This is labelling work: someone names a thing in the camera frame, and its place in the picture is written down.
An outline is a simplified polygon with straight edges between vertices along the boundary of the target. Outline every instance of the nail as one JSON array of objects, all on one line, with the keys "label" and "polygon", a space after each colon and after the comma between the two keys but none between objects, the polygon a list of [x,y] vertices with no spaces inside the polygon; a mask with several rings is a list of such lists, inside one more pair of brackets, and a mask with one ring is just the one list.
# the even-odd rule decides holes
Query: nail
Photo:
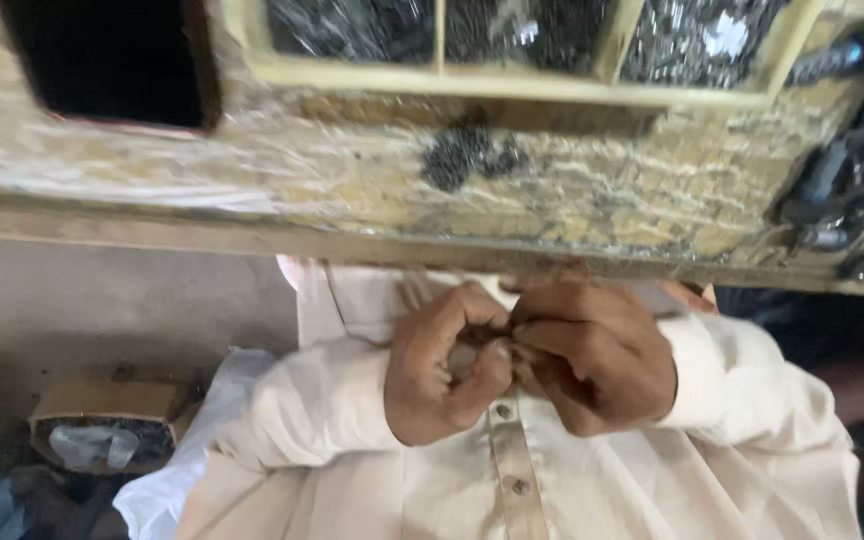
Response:
[{"label": "nail", "polygon": [[495,351],[505,360],[510,361],[512,359],[512,343],[509,341],[508,337],[499,337],[497,339],[493,339],[490,343],[491,347],[495,348]]}]

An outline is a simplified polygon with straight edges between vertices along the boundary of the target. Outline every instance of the wooden frame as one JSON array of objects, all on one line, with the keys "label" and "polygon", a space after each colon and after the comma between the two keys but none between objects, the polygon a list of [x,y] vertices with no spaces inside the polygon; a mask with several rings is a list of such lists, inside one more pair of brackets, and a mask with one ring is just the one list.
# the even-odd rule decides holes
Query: wooden frame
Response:
[{"label": "wooden frame", "polygon": [[779,12],[762,42],[749,79],[735,89],[622,82],[619,72],[644,0],[613,0],[588,75],[539,71],[524,66],[471,66],[446,61],[446,2],[436,4],[436,50],[427,65],[361,65],[341,60],[281,55],[266,23],[267,0],[224,0],[226,29],[242,44],[256,78],[319,89],[446,94],[615,103],[648,107],[691,105],[764,109],[782,89],[825,0],[792,0]]},{"label": "wooden frame", "polygon": [[606,254],[592,248],[522,246],[478,238],[438,239],[321,230],[218,210],[0,196],[0,240],[292,255],[336,264],[461,268],[477,272],[555,272],[625,279],[671,279],[721,286],[864,294],[864,282],[839,279],[833,268],[726,265]]}]

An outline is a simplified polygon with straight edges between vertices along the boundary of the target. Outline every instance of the wooden plank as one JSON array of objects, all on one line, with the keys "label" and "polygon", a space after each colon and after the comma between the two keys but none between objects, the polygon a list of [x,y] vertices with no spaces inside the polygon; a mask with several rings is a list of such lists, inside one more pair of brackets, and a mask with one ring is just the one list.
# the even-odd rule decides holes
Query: wooden plank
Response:
[{"label": "wooden plank", "polygon": [[218,213],[173,216],[63,202],[0,201],[0,240],[328,259],[337,264],[420,265],[482,272],[572,270],[626,279],[863,293],[832,271],[724,266],[716,262],[604,255],[519,242],[398,237],[236,220]]}]

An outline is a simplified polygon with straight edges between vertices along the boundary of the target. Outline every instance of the white shirt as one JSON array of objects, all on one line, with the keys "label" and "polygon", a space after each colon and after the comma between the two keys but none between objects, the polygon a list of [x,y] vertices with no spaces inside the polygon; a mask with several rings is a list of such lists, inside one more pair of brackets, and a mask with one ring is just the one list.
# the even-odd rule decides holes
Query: white shirt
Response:
[{"label": "white shirt", "polygon": [[392,321],[470,277],[508,307],[515,296],[494,276],[283,269],[301,349],[220,428],[177,538],[860,538],[858,459],[833,396],[754,325],[659,323],[678,395],[653,427],[574,437],[550,402],[511,390],[472,429],[405,448],[382,397]]}]

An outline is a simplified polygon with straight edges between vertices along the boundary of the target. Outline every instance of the cardboard box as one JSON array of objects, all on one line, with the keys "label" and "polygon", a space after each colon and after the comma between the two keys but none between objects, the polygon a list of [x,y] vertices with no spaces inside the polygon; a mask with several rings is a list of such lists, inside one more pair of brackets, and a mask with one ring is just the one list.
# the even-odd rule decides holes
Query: cardboard box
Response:
[{"label": "cardboard box", "polygon": [[[165,464],[188,431],[198,406],[190,406],[191,388],[170,382],[75,381],[49,388],[29,417],[30,444],[50,462],[69,470],[96,475],[146,474]],[[139,449],[123,469],[98,460],[81,469],[66,467],[49,445],[54,424],[141,425],[160,441],[139,437]]]}]

